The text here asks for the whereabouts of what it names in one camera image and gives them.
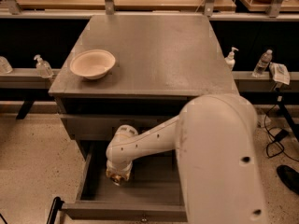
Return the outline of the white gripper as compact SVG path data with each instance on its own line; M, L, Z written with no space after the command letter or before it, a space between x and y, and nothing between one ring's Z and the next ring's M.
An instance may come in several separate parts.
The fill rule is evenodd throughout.
M120 175L124 181L128 181L132 167L133 163L131 161L123 163L107 161L106 175L108 178L111 178L112 175Z

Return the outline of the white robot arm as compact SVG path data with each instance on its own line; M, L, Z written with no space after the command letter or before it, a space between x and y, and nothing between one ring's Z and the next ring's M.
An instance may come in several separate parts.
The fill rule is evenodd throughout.
M174 150L189 224L268 224L256 126L255 108L239 95L197 97L142 134L120 126L106 151L107 177L128 180L134 160Z

